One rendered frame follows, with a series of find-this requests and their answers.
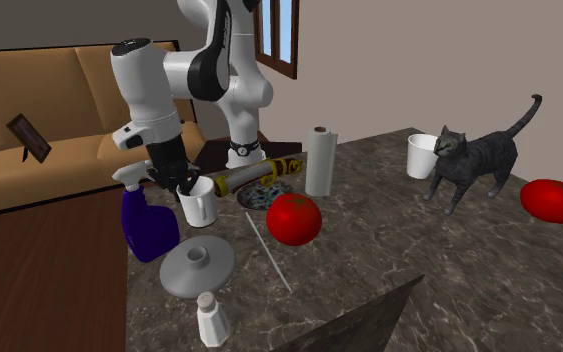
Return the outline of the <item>blue spray bottle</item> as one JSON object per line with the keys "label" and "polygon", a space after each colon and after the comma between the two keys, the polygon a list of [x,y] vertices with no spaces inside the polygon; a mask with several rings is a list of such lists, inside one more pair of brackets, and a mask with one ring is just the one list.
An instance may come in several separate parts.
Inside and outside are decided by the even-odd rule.
{"label": "blue spray bottle", "polygon": [[121,203],[121,224],[135,257],[152,262],[180,243],[180,232],[172,209],[149,205],[139,181],[148,177],[150,160],[119,168],[112,178],[125,186]]}

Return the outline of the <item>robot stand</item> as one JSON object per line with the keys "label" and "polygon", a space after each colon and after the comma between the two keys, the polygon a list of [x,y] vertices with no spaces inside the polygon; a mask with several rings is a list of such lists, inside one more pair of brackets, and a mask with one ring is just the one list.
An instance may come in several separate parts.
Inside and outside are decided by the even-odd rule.
{"label": "robot stand", "polygon": [[[260,142],[268,157],[279,158],[302,152],[300,142]],[[229,139],[208,140],[193,162],[200,168],[202,175],[226,170],[228,161]]]}

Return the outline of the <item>grey round lid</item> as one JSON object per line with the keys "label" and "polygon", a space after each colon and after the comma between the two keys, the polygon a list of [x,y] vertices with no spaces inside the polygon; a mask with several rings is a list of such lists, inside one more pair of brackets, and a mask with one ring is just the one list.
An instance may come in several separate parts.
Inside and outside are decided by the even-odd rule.
{"label": "grey round lid", "polygon": [[167,254],[160,281],[173,296],[196,299],[202,292],[223,288],[235,267],[236,254],[226,240],[202,235],[183,241]]}

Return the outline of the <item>patterned plate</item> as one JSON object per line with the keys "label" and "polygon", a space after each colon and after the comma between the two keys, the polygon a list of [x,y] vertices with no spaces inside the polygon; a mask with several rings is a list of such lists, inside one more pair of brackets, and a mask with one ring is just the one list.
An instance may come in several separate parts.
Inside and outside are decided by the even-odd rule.
{"label": "patterned plate", "polygon": [[288,193],[294,193],[294,189],[285,182],[275,181],[266,187],[257,181],[240,188],[236,199],[247,209],[268,210],[277,197]]}

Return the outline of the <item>round red tomato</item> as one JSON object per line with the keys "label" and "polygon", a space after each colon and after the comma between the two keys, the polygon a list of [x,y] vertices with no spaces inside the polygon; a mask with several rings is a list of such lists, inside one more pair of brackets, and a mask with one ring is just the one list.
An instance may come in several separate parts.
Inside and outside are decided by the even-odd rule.
{"label": "round red tomato", "polygon": [[288,193],[278,196],[266,214],[270,234],[288,246],[302,246],[312,241],[322,227],[322,214],[309,198]]}

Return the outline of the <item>white paper towel roll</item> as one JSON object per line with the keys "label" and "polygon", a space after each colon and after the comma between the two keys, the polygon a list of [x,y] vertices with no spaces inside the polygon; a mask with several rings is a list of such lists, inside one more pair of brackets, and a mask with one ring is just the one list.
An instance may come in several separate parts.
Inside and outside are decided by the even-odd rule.
{"label": "white paper towel roll", "polygon": [[323,126],[309,132],[305,192],[312,197],[330,195],[337,138]]}

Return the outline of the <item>grey and gold scroll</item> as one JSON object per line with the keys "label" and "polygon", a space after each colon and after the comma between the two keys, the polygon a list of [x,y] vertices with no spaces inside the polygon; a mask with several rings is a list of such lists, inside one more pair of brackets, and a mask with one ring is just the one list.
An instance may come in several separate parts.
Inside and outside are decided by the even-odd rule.
{"label": "grey and gold scroll", "polygon": [[255,181],[259,181],[262,186],[270,187],[277,178],[299,172],[302,163],[302,160],[295,158],[264,159],[241,171],[217,177],[214,180],[214,193],[222,198]]}

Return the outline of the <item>dark picture frame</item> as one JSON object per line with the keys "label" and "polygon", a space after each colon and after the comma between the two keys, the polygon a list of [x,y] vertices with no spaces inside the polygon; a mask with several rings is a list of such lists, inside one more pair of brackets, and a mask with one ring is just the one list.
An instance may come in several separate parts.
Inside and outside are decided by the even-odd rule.
{"label": "dark picture frame", "polygon": [[29,154],[31,154],[39,163],[43,163],[45,161],[51,152],[52,147],[23,114],[15,116],[6,124],[6,127],[24,147],[22,157],[23,162],[27,160]]}

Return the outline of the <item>tan sofa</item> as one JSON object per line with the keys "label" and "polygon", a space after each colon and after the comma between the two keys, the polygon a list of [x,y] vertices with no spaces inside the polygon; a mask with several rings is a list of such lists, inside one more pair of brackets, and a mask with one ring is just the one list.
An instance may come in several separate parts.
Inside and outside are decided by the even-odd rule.
{"label": "tan sofa", "polygon": [[[108,45],[0,51],[0,210],[114,184],[113,173],[147,159],[118,149],[130,120]],[[52,147],[43,163],[6,124],[23,114]]]}

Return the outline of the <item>grey tabby cat figure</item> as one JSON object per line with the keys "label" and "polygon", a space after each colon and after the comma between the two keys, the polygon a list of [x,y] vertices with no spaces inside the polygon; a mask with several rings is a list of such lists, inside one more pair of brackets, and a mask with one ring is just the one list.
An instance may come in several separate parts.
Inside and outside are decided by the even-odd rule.
{"label": "grey tabby cat figure", "polygon": [[514,137],[532,120],[542,104],[540,94],[533,94],[531,98],[534,100],[532,106],[514,125],[472,141],[467,140],[465,133],[454,132],[444,125],[433,148],[437,156],[435,175],[423,199],[431,200],[443,179],[452,182],[456,190],[444,210],[445,215],[451,215],[477,178],[487,174],[492,174],[495,179],[487,196],[495,198],[508,181],[518,157]]}

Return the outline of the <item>white cup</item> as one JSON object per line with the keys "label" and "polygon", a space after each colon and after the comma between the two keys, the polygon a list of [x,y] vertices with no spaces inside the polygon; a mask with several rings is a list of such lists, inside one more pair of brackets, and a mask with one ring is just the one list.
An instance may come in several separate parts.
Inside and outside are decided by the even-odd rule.
{"label": "white cup", "polygon": [[407,174],[415,179],[426,179],[436,165],[434,153],[437,136],[413,134],[408,137]]}

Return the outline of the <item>oval red tomato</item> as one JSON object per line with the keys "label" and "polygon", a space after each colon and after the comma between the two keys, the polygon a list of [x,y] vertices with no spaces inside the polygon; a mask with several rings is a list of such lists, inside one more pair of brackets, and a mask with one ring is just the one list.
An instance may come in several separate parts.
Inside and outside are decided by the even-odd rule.
{"label": "oval red tomato", "polygon": [[523,208],[533,217],[563,224],[563,181],[537,179],[520,191]]}

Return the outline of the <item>thin white stick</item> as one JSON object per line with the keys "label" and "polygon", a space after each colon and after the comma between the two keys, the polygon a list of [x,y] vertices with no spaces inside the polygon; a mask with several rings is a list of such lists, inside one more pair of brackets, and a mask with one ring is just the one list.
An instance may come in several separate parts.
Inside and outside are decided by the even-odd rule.
{"label": "thin white stick", "polygon": [[281,279],[282,283],[284,284],[284,286],[287,288],[287,290],[292,293],[293,290],[290,287],[288,281],[286,280],[284,274],[282,273],[282,271],[280,270],[277,262],[275,261],[274,257],[272,256],[270,250],[268,249],[265,241],[263,240],[262,235],[260,234],[257,226],[255,225],[253,219],[251,218],[250,214],[248,212],[245,212],[245,216],[248,220],[248,223],[250,224],[251,228],[253,229],[254,233],[256,234],[258,240],[260,241],[265,253],[267,254],[271,264],[273,265],[273,268],[275,269],[276,273],[278,274],[279,278]]}

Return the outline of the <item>white salt shaker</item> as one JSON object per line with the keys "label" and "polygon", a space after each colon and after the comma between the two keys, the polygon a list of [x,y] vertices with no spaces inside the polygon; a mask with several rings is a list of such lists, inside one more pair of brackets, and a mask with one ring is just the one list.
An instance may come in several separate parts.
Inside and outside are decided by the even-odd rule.
{"label": "white salt shaker", "polygon": [[212,292],[206,291],[198,296],[197,321],[201,341],[206,347],[220,347],[228,339],[228,320]]}

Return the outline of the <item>brown framed window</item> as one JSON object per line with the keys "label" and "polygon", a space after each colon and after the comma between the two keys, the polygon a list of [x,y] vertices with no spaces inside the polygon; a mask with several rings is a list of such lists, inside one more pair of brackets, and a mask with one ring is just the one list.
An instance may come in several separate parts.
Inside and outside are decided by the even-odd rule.
{"label": "brown framed window", "polygon": [[259,63],[295,80],[298,72],[300,0],[259,0],[253,12]]}

